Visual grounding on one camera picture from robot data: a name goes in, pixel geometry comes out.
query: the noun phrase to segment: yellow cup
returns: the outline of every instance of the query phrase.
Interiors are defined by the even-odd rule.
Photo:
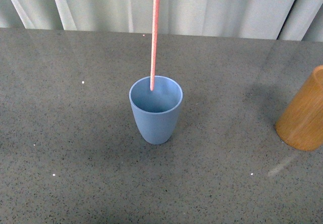
[[[296,149],[313,151],[323,144],[323,65],[313,70],[275,128]]]

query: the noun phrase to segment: table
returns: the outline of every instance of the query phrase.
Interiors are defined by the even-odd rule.
[[[0,223],[315,223],[323,148],[274,124],[323,44],[160,35],[156,74],[184,99],[162,145],[129,89],[151,35],[0,29]]]

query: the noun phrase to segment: curtain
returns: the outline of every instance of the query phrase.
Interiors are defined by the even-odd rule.
[[[159,33],[323,41],[323,0],[160,0]],[[0,27],[150,33],[152,0],[0,0]]]

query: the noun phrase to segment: plastic cup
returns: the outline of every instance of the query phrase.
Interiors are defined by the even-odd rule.
[[[323,144],[323,65],[316,67],[276,122],[288,145],[313,151]]]
[[[138,80],[129,91],[131,108],[139,132],[151,144],[165,143],[172,135],[180,113],[183,91],[174,80],[155,76]]]

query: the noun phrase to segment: red straw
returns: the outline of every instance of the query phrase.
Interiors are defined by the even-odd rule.
[[[151,67],[150,67],[150,90],[153,91],[155,84],[155,65],[157,50],[159,0],[153,0],[152,7],[152,40],[151,40]]]

